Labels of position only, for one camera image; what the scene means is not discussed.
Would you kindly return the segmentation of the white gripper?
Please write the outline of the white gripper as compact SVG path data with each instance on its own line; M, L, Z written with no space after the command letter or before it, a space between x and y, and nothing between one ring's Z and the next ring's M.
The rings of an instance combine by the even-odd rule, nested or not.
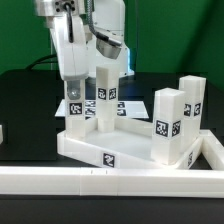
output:
M46 18L70 100L83 97L95 51L116 60L122 49L122 0L34 0Z

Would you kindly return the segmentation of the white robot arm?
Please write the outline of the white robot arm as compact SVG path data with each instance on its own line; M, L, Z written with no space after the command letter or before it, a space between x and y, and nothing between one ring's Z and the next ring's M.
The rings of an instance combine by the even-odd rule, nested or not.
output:
M34 0L46 19L56 50L65 94L82 96L81 83L102 64L120 64L128 73L124 0Z

